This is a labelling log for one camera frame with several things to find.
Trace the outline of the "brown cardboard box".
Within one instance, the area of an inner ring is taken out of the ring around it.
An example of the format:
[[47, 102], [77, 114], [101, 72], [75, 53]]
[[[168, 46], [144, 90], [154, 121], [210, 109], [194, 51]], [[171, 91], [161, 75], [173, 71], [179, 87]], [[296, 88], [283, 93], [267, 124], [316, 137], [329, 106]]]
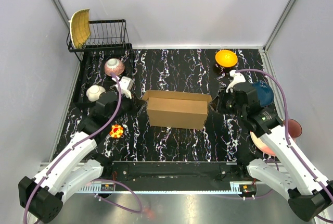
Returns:
[[209, 94], [146, 91], [147, 115], [152, 127], [202, 130], [209, 113]]

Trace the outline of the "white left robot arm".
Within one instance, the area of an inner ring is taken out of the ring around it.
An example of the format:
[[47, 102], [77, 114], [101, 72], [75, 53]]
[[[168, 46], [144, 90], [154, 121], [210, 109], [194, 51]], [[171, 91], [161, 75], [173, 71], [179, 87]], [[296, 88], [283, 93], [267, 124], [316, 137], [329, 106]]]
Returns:
[[109, 91], [100, 95], [61, 153], [33, 178], [23, 177], [18, 183], [19, 202], [24, 208], [23, 223], [28, 223], [28, 214], [37, 221], [49, 223], [64, 203], [87, 183], [116, 178], [112, 159], [101, 153], [93, 154], [78, 170], [75, 167], [105, 140], [111, 124], [122, 115], [133, 112], [134, 108], [130, 94]]

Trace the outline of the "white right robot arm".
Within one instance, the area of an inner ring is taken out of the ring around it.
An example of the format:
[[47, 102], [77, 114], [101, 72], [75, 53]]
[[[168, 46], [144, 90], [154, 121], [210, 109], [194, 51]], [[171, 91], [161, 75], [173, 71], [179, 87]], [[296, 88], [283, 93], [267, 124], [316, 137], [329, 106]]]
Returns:
[[248, 82], [222, 89], [215, 111], [235, 115], [247, 130], [261, 139], [288, 171], [284, 174], [269, 167], [255, 154], [241, 148], [237, 153], [236, 174], [241, 180], [251, 177], [267, 184], [287, 200], [303, 221], [310, 221], [332, 205], [332, 181], [320, 173], [290, 139], [287, 125], [275, 111], [261, 107], [257, 90]]

